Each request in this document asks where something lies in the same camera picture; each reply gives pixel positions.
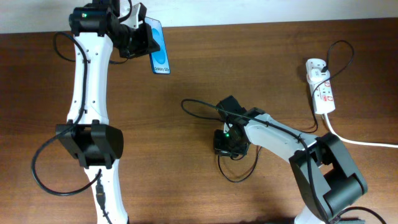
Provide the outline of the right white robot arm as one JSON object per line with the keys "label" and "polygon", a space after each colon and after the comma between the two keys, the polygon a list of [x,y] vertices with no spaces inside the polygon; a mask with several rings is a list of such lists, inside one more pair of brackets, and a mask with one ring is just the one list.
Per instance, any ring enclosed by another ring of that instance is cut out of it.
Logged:
{"label": "right white robot arm", "polygon": [[233,96],[221,100],[216,109],[224,128],[215,131],[215,151],[235,158],[246,155],[254,144],[287,161],[313,217],[331,222],[368,191],[365,178],[337,135],[319,137],[297,131],[263,110],[246,110]]}

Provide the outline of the blue Galaxy smartphone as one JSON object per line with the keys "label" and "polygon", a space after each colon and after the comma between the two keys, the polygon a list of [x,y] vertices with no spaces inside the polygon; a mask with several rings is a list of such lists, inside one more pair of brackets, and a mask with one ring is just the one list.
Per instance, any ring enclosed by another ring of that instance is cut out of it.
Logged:
{"label": "blue Galaxy smartphone", "polygon": [[154,74],[170,75],[171,69],[162,24],[160,21],[150,17],[145,18],[145,22],[151,26],[152,36],[160,47],[160,50],[149,54],[152,72]]}

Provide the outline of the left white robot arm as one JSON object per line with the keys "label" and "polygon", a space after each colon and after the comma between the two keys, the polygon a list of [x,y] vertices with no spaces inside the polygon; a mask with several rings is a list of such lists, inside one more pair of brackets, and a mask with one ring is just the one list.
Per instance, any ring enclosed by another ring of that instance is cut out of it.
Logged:
{"label": "left white robot arm", "polygon": [[160,49],[145,21],[143,3],[121,16],[119,1],[92,1],[74,8],[69,25],[75,43],[73,101],[59,141],[89,178],[98,223],[129,223],[119,183],[124,138],[109,125],[106,107],[108,67],[113,49],[127,60]]}

